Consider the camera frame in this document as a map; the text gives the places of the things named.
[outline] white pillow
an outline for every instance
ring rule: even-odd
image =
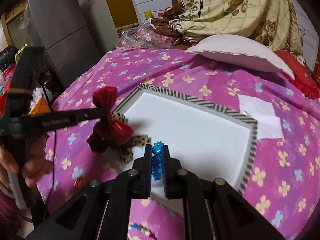
[[[244,68],[264,72],[285,72],[295,79],[292,70],[275,53],[259,42],[238,35],[209,36],[185,51]]]

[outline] paper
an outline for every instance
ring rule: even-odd
[[[283,138],[281,120],[271,103],[244,95],[238,95],[238,99],[240,113],[258,121],[258,140]]]

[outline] refrigerator door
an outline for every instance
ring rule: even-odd
[[[65,88],[100,60],[88,27],[72,33],[49,48],[47,52]]]
[[[87,25],[78,0],[28,0],[28,3],[30,17],[46,49]]]

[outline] metal screw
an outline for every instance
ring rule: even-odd
[[[226,181],[222,178],[216,178],[214,182],[219,186],[223,186],[226,183]]]
[[[131,169],[131,170],[128,170],[128,174],[129,174],[130,176],[134,176],[134,175],[137,175],[137,174],[138,174],[138,171],[135,170],[135,169]]]
[[[188,172],[187,172],[185,169],[180,169],[180,170],[178,170],[178,174],[179,174],[180,176],[185,176],[185,175],[188,174]]]
[[[90,181],[90,186],[91,187],[97,187],[100,185],[100,181],[98,179],[93,179]]]

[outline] white tray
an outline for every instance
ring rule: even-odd
[[[115,109],[136,135],[169,147],[170,156],[199,178],[224,178],[244,192],[254,162],[257,121],[226,107],[165,88],[140,84]],[[133,156],[144,155],[134,147]],[[133,162],[123,167],[132,168]],[[164,197],[163,182],[152,179],[151,197],[183,214],[182,201]]]

